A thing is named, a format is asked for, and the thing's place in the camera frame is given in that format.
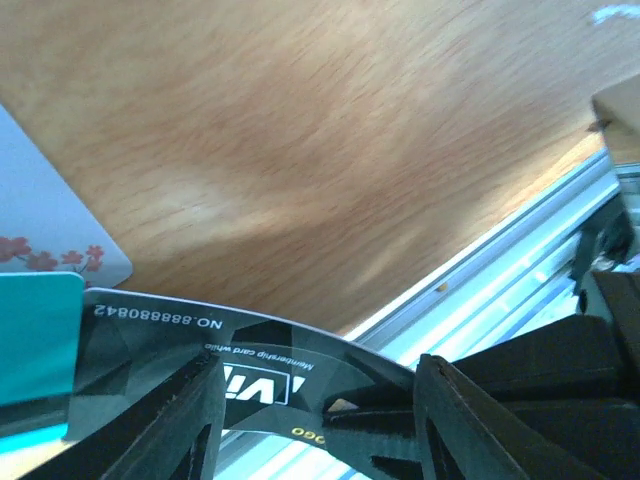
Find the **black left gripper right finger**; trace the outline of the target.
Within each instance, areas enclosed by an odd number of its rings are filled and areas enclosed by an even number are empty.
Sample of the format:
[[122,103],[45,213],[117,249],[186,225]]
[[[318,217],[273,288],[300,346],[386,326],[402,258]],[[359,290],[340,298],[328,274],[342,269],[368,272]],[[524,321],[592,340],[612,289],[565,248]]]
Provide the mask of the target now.
[[425,354],[413,413],[426,479],[598,479],[600,473],[521,422],[460,370]]

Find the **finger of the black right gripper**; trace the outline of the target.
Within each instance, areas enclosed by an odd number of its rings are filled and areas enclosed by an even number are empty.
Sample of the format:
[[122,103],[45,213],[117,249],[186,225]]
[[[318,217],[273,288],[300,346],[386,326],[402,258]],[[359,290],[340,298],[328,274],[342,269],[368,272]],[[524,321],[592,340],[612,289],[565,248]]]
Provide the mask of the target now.
[[371,479],[422,479],[411,412],[330,412],[326,450]]

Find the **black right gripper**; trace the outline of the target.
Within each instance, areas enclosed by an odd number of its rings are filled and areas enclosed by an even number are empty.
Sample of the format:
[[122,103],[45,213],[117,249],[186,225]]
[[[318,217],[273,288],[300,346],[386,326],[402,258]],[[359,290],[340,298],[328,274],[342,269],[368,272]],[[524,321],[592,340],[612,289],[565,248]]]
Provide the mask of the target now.
[[639,252],[626,205],[607,201],[582,224],[571,269],[578,312],[453,361],[499,402],[608,409],[630,402],[639,378]]

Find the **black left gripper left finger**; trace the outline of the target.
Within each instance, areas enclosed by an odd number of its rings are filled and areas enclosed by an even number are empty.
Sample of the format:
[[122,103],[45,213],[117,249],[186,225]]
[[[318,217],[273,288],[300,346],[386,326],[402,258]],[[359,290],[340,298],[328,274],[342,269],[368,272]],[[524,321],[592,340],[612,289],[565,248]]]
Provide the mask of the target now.
[[223,362],[203,351],[25,479],[211,479],[225,417]]

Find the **black vip card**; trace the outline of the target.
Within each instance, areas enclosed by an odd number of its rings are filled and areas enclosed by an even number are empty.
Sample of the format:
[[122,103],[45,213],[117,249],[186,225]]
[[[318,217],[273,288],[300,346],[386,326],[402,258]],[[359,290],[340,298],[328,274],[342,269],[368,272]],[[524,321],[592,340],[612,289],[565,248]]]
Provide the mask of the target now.
[[332,333],[265,314],[106,288],[84,296],[68,433],[82,439],[196,354],[223,362],[224,428],[326,450],[330,412],[411,412],[413,372]]

